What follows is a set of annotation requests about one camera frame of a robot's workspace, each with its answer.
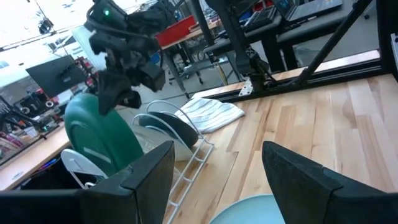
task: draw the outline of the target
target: light blue bowl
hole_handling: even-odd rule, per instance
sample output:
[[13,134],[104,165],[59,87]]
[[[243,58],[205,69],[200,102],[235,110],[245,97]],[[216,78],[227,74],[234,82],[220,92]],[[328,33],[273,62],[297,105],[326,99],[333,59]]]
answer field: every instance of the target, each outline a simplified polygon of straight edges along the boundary
[[210,224],[285,223],[273,195],[240,200],[218,214]]

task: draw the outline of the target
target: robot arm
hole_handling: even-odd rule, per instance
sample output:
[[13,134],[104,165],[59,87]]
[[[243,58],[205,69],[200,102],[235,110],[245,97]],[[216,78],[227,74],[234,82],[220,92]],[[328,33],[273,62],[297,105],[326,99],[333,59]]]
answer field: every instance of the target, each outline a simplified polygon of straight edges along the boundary
[[99,112],[107,114],[116,105],[141,106],[141,97],[132,86],[143,84],[159,91],[165,73],[149,60],[160,51],[156,33],[174,21],[172,5],[159,1],[145,12],[127,15],[112,0],[96,0],[87,13],[85,26],[96,33],[90,37],[95,54],[106,52],[106,70],[99,72]]

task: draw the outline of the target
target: towel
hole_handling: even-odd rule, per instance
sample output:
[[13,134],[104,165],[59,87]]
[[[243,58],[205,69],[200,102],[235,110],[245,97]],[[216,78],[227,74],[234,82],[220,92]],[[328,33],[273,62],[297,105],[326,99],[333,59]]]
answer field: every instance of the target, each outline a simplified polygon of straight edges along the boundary
[[[244,111],[232,103],[194,98],[181,108],[201,133],[212,133],[244,116]],[[182,121],[192,126],[181,111],[175,113]]]

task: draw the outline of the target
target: keyboard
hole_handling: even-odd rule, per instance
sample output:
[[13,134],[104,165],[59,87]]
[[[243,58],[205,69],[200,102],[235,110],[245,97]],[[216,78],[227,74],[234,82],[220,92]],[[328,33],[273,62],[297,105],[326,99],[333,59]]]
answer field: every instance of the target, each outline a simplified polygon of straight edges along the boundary
[[274,21],[276,12],[277,9],[274,6],[255,12],[243,27],[243,30],[245,32],[250,32],[262,26],[271,24]]

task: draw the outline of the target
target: laptop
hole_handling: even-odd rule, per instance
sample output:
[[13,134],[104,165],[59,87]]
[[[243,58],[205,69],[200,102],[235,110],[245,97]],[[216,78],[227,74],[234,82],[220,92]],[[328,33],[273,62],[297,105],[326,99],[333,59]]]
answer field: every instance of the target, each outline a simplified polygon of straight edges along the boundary
[[314,16],[328,14],[343,5],[343,0],[314,0],[297,6],[293,0],[272,0],[286,21],[294,23]]

